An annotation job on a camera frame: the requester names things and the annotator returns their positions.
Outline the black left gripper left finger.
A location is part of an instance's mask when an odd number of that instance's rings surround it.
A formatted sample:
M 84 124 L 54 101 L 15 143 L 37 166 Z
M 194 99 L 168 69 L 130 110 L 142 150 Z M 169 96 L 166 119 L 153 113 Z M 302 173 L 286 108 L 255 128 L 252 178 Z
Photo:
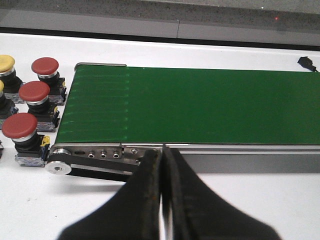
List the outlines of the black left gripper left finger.
M 65 228 L 60 240 L 159 239 L 160 153 L 147 150 L 137 171 L 99 209 Z

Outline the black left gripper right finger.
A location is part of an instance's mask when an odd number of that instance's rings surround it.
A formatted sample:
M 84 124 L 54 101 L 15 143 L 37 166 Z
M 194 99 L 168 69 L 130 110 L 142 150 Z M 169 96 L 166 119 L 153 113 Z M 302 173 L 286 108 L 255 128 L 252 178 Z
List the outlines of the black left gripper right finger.
M 278 240 L 267 224 L 212 191 L 176 148 L 162 150 L 162 200 L 166 235 L 172 240 Z

